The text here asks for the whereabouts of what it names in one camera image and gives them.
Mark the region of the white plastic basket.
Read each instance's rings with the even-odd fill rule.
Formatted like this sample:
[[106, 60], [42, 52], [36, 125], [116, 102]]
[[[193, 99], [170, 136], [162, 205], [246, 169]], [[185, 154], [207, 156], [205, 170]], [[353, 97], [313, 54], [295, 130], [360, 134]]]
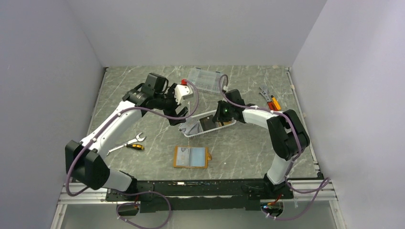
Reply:
[[216, 110], [196, 114], [186, 119], [185, 123], [179, 125], [179, 131], [185, 137], [192, 138], [210, 132], [218, 131], [230, 127], [236, 123], [235, 120], [230, 122], [214, 122], [213, 116]]

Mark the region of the silver VIP card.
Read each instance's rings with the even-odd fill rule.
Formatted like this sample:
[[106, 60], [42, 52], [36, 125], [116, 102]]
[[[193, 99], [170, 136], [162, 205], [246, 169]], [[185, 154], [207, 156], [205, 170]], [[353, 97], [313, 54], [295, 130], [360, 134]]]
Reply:
[[190, 165], [190, 148], [178, 147], [176, 151], [176, 166], [187, 167]]

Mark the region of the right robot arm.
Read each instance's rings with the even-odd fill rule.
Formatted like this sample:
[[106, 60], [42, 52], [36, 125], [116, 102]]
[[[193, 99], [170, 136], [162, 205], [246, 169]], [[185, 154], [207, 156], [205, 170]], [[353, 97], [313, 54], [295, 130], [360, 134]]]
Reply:
[[273, 150], [276, 153], [270, 169], [264, 176], [263, 192], [275, 198], [287, 184], [292, 165], [310, 145], [310, 138], [294, 110], [272, 111], [256, 105], [246, 105], [240, 92], [233, 89], [221, 91], [223, 100], [218, 102], [214, 115], [217, 122], [235, 120], [244, 124], [257, 125], [269, 132]]

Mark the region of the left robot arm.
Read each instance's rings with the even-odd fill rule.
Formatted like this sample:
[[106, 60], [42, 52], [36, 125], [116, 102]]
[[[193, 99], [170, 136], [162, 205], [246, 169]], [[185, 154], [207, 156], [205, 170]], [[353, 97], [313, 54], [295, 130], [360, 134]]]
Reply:
[[66, 182], [70, 196], [71, 178], [85, 184], [86, 188], [97, 190], [109, 188], [118, 191], [124, 200], [132, 200], [137, 192], [137, 179], [132, 175], [110, 169], [105, 158], [117, 139], [146, 113], [167, 118], [170, 125], [184, 123], [192, 113], [183, 108], [176, 109], [183, 99], [199, 98], [193, 83], [182, 80], [180, 84], [169, 84], [159, 74], [149, 73], [145, 82], [127, 91], [113, 113], [93, 132], [80, 141], [71, 140], [65, 147]]

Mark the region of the black VIP cards stack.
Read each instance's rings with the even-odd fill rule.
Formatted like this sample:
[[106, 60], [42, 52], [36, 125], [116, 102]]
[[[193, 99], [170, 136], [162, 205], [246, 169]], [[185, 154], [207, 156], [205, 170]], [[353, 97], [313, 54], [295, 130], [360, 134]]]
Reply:
[[201, 128], [203, 131], [209, 131], [212, 129], [216, 129], [218, 127], [217, 123], [215, 121], [213, 121], [212, 115], [201, 118], [200, 124], [201, 124]]

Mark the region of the clear plastic organizer box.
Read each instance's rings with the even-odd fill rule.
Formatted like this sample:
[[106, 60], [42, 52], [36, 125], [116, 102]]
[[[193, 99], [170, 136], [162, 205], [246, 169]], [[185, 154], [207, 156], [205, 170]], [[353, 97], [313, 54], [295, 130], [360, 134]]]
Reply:
[[187, 80], [192, 82], [201, 93], [219, 94], [219, 80], [222, 75], [221, 72], [191, 68]]

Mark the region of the red adjustable wrench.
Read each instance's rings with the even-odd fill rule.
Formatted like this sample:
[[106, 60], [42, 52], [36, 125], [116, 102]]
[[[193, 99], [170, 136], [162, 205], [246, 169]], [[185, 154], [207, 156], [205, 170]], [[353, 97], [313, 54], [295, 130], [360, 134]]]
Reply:
[[279, 109], [277, 108], [277, 106], [275, 105], [273, 99], [269, 94], [268, 88], [262, 85], [259, 86], [259, 90], [260, 90], [259, 93], [265, 98], [268, 108], [273, 111], [279, 111]]

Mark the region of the yellow black handled wrench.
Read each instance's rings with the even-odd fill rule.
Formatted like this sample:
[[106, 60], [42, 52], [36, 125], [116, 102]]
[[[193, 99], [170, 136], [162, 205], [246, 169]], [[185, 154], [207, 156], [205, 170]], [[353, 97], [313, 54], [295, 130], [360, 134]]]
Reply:
[[131, 139], [131, 140], [128, 140], [127, 142], [125, 142], [125, 143], [123, 143], [123, 144], [120, 144], [120, 145], [117, 145], [117, 146], [115, 146], [114, 148], [110, 149], [110, 150], [107, 152], [107, 156], [108, 156], [110, 153], [112, 153], [113, 151], [116, 151], [116, 150], [118, 150], [118, 149], [120, 149], [120, 148], [123, 148], [123, 147], [135, 145], [135, 144], [138, 143], [138, 142], [143, 142], [145, 139], [146, 139], [146, 136], [144, 136], [144, 134], [141, 132], [141, 133], [137, 134], [137, 135], [135, 136], [135, 138], [133, 138], [133, 139]]

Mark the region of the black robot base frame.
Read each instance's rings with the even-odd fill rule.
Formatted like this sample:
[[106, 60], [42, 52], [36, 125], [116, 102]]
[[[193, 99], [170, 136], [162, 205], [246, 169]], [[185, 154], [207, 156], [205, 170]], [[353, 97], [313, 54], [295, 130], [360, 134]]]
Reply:
[[285, 184], [272, 185], [263, 178], [139, 181], [138, 191], [142, 195], [130, 197], [109, 189], [106, 201], [136, 201], [141, 213], [153, 213], [168, 210], [168, 204], [172, 210], [260, 210], [263, 204], [293, 199]]

